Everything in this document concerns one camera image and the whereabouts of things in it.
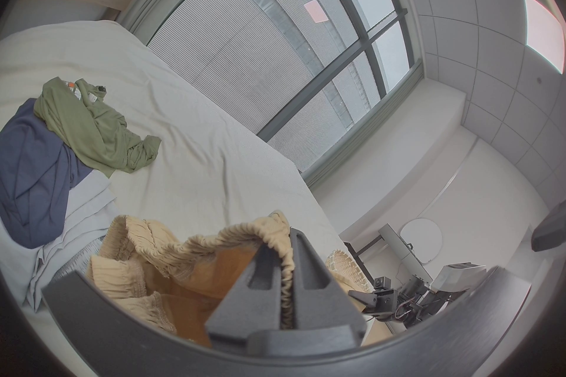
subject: round white object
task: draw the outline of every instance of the round white object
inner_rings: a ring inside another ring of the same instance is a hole
[[[434,221],[426,218],[411,220],[401,228],[401,239],[413,246],[413,253],[421,264],[426,264],[440,252],[442,233]]]

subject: woven basket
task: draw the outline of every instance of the woven basket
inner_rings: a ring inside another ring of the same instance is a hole
[[[350,258],[342,250],[334,250],[326,260],[326,267],[334,272],[341,274],[350,281],[355,282],[366,292],[372,292],[373,287],[363,274],[356,261]]]

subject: bed sheet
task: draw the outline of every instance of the bed sheet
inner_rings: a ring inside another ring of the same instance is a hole
[[[291,161],[117,23],[46,25],[1,41],[0,128],[53,77],[106,86],[105,102],[125,116],[131,131],[162,139],[149,167],[133,174],[116,171],[110,178],[124,214],[157,219],[182,241],[280,210],[323,260],[335,249],[346,251]],[[49,316],[42,310],[38,319],[46,331]],[[33,316],[28,319],[33,325]],[[53,319],[49,328],[57,330]],[[63,362],[77,358],[70,358],[66,341],[47,345]]]

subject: navy blue cloth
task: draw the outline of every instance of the navy blue cloth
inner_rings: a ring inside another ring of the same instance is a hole
[[[92,170],[33,114],[34,103],[25,101],[0,131],[0,219],[26,248],[61,235],[69,190]]]

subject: green shirt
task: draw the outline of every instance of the green shirt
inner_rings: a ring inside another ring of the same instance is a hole
[[[80,91],[80,99],[74,91]],[[124,116],[103,102],[103,86],[81,79],[75,82],[74,91],[59,77],[51,79],[43,86],[33,112],[80,161],[110,177],[115,169],[132,173],[155,160],[161,139],[148,135],[141,140],[130,132]]]

